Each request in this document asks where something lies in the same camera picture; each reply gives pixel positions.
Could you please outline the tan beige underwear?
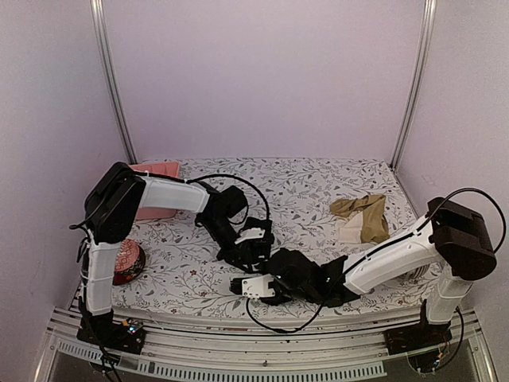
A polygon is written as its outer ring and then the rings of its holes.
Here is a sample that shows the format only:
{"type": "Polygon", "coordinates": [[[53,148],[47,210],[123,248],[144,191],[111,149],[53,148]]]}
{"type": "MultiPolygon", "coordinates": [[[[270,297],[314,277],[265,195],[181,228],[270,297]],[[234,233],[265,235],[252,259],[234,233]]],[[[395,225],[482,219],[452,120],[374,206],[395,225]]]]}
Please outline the tan beige underwear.
{"type": "Polygon", "coordinates": [[[380,244],[390,238],[384,215],[386,197],[366,195],[358,199],[338,199],[330,204],[330,213],[338,219],[338,239],[347,244],[380,244]]]}

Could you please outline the black white-striped underwear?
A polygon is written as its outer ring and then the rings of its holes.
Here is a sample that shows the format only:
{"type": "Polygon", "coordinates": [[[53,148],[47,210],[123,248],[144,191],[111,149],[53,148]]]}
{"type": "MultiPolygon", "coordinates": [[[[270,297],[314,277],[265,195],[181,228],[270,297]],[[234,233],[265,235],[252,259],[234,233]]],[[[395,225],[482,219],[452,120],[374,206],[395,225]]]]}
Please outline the black white-striped underwear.
{"type": "Polygon", "coordinates": [[[271,257],[272,243],[248,240],[239,245],[239,268],[248,274],[263,273],[271,257]]]}

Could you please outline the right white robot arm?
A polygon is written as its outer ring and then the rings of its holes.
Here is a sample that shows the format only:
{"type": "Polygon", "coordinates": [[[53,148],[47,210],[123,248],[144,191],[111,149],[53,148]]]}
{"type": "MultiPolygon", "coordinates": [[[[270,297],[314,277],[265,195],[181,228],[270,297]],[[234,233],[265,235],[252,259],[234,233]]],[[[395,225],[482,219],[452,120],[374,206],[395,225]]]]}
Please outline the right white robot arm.
{"type": "Polygon", "coordinates": [[[431,263],[443,270],[425,301],[425,318],[411,330],[411,340],[427,347],[441,336],[442,325],[472,284],[497,265],[484,218],[478,212],[436,197],[429,211],[407,231],[357,255],[318,265],[299,251],[285,248],[266,263],[266,273],[243,282],[243,295],[278,305],[302,298],[327,307],[342,306],[376,286],[431,263]]]}

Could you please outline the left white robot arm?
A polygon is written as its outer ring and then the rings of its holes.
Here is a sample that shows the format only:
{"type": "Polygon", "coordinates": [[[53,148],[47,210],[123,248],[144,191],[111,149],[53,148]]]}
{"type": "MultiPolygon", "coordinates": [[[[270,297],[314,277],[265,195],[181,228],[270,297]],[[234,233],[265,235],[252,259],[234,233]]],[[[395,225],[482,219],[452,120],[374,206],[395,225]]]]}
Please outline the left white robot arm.
{"type": "Polygon", "coordinates": [[[235,230],[232,218],[247,207],[241,189],[219,191],[207,184],[208,176],[191,180],[133,170],[116,162],[89,193],[85,217],[77,227],[87,233],[88,250],[82,270],[85,310],[93,316],[88,333],[101,345],[118,339],[118,328],[103,315],[112,310],[111,291],[115,261],[139,209],[175,209],[195,214],[195,223],[219,245],[218,259],[246,272],[262,272],[274,243],[272,220],[247,217],[235,230]]]}

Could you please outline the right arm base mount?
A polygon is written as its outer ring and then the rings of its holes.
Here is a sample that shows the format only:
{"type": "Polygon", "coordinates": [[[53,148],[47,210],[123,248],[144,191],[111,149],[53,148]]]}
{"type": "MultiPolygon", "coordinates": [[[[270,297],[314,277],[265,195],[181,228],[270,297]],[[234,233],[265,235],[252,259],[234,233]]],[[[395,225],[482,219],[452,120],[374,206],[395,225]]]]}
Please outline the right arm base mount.
{"type": "Polygon", "coordinates": [[[452,339],[451,322],[432,324],[426,315],[427,300],[420,308],[419,322],[383,332],[385,346],[390,355],[411,352],[446,343],[452,339]]]}

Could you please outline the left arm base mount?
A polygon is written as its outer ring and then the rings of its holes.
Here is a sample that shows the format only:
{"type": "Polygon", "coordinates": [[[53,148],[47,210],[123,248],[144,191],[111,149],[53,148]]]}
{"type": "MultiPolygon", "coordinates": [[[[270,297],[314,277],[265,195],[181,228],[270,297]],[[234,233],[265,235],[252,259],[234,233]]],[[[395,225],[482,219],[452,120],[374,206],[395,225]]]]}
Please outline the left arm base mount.
{"type": "Polygon", "coordinates": [[[140,355],[146,338],[143,324],[131,318],[117,323],[113,317],[112,310],[98,316],[84,311],[77,339],[105,349],[140,355]]]}

